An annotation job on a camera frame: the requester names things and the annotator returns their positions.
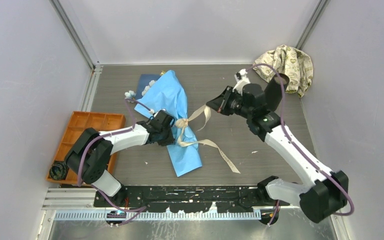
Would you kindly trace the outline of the cream ribbon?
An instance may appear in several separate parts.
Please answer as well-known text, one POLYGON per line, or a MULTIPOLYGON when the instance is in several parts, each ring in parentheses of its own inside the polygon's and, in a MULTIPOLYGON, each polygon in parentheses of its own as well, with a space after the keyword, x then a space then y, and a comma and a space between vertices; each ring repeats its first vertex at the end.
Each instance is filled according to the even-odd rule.
POLYGON ((203 126, 198 129, 197 131, 200 131, 200 130, 203 130, 207 124, 207 122, 210 120, 211 118, 211 108, 207 105, 202 105, 200 108, 198 108, 197 110, 195 110, 189 118, 180 118, 180 119, 177 119, 174 123, 174 125, 181 130, 179 136, 177 137, 177 140, 176 140, 176 143, 180 146, 180 147, 188 147, 188 146, 192 146, 192 145, 195 145, 195 144, 201 144, 201 145, 205 145, 205 146, 210 146, 212 148, 216 148, 221 156, 221 158, 227 163, 227 165, 229 166, 230 170, 233 172, 233 173, 236 173, 236 174, 240 174, 241 172, 238 170, 238 168, 235 166, 235 164, 227 157, 227 155, 222 151, 222 149, 213 141, 209 140, 209 139, 203 139, 203 140, 197 140, 197 141, 192 141, 192 142, 185 142, 183 141, 183 136, 184 136, 184 133, 185 133, 185 129, 189 126, 189 122, 193 121, 194 119, 196 119, 197 117, 199 117, 201 114, 204 114, 204 117, 205 117, 205 122, 203 124, 203 126))

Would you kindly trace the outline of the blue paper flower bouquet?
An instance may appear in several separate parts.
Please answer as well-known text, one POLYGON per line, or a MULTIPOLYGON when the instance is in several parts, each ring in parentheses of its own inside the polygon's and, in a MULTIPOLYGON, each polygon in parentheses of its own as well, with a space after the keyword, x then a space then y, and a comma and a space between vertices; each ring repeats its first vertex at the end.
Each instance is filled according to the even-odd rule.
MULTIPOLYGON (((189 117, 187 95, 173 70, 167 71, 155 80, 145 94, 139 91, 128 90, 124 93, 124 97, 131 100, 135 99, 144 104, 144 106, 137 104, 134 110, 146 118, 151 116, 146 107, 154 111, 164 109, 175 120, 187 119, 189 117)), ((177 177, 202 167, 199 145, 197 143, 189 146, 180 146, 175 142, 168 145, 167 150, 177 177)))

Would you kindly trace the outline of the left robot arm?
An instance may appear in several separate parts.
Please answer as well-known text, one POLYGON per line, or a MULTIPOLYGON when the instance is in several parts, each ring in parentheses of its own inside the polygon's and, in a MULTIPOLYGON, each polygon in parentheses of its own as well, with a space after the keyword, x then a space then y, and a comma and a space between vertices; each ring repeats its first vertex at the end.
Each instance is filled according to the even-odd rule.
POLYGON ((159 146, 175 142, 172 127, 175 119, 165 110, 159 110, 148 120, 135 125, 111 130, 85 129, 64 158, 68 168, 80 179, 106 195, 113 206, 126 200, 125 188, 107 169, 110 157, 124 149, 157 143, 159 146))

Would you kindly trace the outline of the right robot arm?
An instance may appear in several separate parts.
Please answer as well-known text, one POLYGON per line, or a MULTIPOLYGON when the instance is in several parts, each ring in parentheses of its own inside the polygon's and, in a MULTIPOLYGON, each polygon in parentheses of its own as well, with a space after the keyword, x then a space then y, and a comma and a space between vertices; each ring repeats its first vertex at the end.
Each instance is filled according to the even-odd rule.
POLYGON ((319 223, 349 204, 349 178, 334 172, 312 155, 292 134, 283 118, 275 113, 282 106, 284 84, 269 83, 265 89, 247 83, 241 91, 227 86, 206 106, 225 116, 238 115, 248 129, 273 148, 295 171, 302 183, 292 183, 271 176, 259 182, 257 198, 263 205, 275 200, 300 207, 312 222, 319 223))

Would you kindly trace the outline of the black vase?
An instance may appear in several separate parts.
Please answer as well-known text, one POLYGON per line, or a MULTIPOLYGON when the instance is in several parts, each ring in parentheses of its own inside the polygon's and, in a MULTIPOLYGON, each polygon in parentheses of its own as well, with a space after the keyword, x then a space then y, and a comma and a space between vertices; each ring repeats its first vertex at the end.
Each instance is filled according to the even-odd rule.
POLYGON ((287 75, 280 73, 279 76, 275 75, 267 84, 264 94, 266 100, 266 107, 269 111, 274 112, 282 100, 282 88, 283 85, 284 92, 288 87, 290 79, 287 75))

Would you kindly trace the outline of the patterned cream cloth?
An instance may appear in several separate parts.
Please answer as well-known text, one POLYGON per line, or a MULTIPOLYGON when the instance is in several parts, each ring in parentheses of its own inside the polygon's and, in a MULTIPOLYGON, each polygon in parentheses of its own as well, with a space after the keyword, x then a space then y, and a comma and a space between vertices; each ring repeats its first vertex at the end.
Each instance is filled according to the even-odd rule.
POLYGON ((275 76, 275 72, 268 66, 288 76, 289 84, 285 89, 288 94, 298 94, 302 98, 312 85, 314 66, 311 57, 297 48, 280 45, 259 56, 254 64, 261 64, 253 69, 266 82, 275 76))

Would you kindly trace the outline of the rolled dark item front left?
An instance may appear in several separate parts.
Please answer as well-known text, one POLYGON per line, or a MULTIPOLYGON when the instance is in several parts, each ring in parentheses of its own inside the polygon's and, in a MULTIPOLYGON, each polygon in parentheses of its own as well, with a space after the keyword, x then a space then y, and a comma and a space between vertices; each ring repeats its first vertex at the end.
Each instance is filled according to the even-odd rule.
POLYGON ((69 167, 64 161, 55 160, 52 163, 48 171, 48 174, 52 180, 61 181, 66 179, 68 172, 69 172, 69 167))

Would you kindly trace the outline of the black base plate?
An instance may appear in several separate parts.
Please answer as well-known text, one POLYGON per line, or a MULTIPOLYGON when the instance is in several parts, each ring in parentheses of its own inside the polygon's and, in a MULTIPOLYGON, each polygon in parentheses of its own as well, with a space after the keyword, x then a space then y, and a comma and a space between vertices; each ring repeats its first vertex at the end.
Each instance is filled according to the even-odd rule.
POLYGON ((111 201, 132 209, 145 206, 149 213, 205 213, 212 205, 218 213, 250 213, 257 207, 276 205, 257 186, 248 185, 131 185, 121 196, 111 201))

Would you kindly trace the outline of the aluminium rail frame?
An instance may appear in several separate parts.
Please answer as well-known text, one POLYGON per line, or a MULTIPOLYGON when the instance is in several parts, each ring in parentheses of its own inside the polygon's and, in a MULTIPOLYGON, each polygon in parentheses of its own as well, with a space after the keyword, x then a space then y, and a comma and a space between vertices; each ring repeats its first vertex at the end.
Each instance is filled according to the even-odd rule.
MULTIPOLYGON (((176 120, 172 127, 172 133, 174 137, 174 143, 177 142, 177 138, 181 133, 181 130, 175 126, 176 120)), ((196 137, 196 131, 191 129, 191 121, 188 127, 185 129, 183 135, 184 142, 200 141, 196 137)), ((126 150, 132 148, 139 148, 142 150, 142 156, 148 159, 157 159, 160 157, 160 152, 156 151, 157 143, 139 145, 126 148, 119 152, 114 153, 107 165, 107 170, 113 175, 113 166, 116 156, 124 153, 126 150)), ((249 219, 258 220, 265 225, 274 224, 279 217, 279 209, 282 203, 292 205, 290 203, 274 200, 275 206, 269 208, 267 206, 254 208, 251 212, 227 212, 218 213, 216 206, 213 204, 208 212, 196 212, 196 213, 184 213, 182 211, 173 213, 170 210, 165 212, 147 212, 146 207, 142 206, 139 208, 120 207, 112 202, 112 199, 116 197, 122 198, 122 194, 113 197, 106 196, 103 192, 98 190, 96 187, 84 183, 81 178, 77 175, 77 184, 74 188, 70 189, 70 192, 75 195, 75 199, 72 203, 67 206, 59 206, 52 218, 56 220, 97 220, 103 223, 105 227, 118 227, 133 221, 142 220, 221 220, 221 219, 249 219)))

